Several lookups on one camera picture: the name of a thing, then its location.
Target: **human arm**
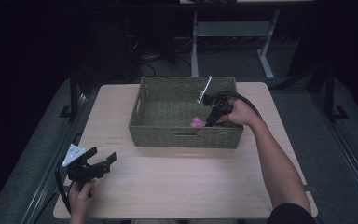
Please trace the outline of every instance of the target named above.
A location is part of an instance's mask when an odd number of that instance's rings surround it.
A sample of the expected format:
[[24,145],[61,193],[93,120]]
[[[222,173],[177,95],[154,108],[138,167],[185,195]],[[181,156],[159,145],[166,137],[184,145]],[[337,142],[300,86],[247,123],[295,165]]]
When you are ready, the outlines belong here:
[[87,221],[90,198],[95,194],[95,180],[86,183],[82,189],[74,182],[69,191],[71,205],[71,224],[84,224]]
[[264,122],[241,100],[230,101],[233,111],[219,121],[232,121],[247,125],[255,135],[264,182],[275,208],[283,203],[294,203],[310,213],[310,202],[301,178],[290,159],[282,150]]

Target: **gray floor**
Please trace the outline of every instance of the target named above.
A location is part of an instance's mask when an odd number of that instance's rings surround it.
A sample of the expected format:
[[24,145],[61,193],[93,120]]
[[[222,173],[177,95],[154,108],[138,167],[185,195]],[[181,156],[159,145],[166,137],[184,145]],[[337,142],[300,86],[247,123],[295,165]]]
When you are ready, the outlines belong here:
[[[256,57],[256,47],[251,44],[216,54],[201,54],[200,75],[262,81],[269,86],[287,79],[296,42],[278,41],[270,46],[268,59],[276,76],[274,80],[264,77]],[[189,62],[189,53],[177,56]],[[148,64],[156,70],[156,76],[190,76],[189,66],[180,60],[176,63],[158,60]],[[143,76],[153,75],[150,67],[141,66],[141,70]],[[358,180],[333,132],[339,130],[342,133],[358,160],[358,106],[348,90],[336,82],[335,103],[343,106],[350,119],[331,124],[319,103],[323,92],[316,95],[307,93],[304,89],[307,81],[302,79],[284,91],[271,91],[272,97],[318,206],[317,222],[358,223]],[[53,170],[49,169],[54,167],[54,162],[51,163],[54,158],[66,153],[67,148],[62,146],[67,146],[83,132],[97,94],[98,89],[88,95],[87,100],[82,101],[77,120],[69,122],[69,119],[59,118],[62,108],[70,104],[69,83],[62,84],[0,194],[0,223],[34,222],[44,204],[47,207],[40,213],[37,223],[68,222],[52,215],[58,196],[53,196],[57,189]],[[246,221],[250,224],[265,223],[265,220]],[[119,223],[119,220],[90,220],[89,223]]]

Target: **white metal stand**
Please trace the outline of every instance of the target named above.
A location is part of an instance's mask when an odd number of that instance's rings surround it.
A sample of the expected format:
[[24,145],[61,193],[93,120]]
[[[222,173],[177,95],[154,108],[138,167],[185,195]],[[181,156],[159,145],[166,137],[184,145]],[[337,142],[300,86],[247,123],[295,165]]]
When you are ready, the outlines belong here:
[[280,10],[275,10],[270,21],[198,21],[197,11],[195,11],[193,20],[193,50],[191,52],[191,76],[199,76],[197,58],[198,36],[265,36],[266,42],[262,49],[257,50],[257,55],[266,77],[273,79],[274,75],[269,67],[269,61],[266,55],[279,13]]

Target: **woven basket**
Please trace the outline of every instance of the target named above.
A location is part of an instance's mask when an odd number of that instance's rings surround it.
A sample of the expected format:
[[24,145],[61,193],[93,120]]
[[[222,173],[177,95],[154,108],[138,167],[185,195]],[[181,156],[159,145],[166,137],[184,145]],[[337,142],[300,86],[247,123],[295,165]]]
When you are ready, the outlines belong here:
[[[190,126],[194,117],[206,120],[210,106],[198,104],[207,77],[143,77],[132,110],[130,133],[137,147],[236,148],[243,127],[226,122],[224,127]],[[205,92],[235,91],[233,77],[213,77]]]

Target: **pink object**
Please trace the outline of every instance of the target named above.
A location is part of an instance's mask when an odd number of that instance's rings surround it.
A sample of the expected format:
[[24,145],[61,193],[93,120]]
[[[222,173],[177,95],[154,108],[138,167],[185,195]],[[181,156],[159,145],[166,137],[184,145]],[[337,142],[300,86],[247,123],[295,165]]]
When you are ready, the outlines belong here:
[[[206,121],[203,119],[200,119],[199,117],[195,117],[193,118],[193,120],[191,121],[190,126],[193,128],[197,128],[197,127],[205,127]],[[214,125],[214,127],[222,127],[223,124],[222,123],[217,123]]]

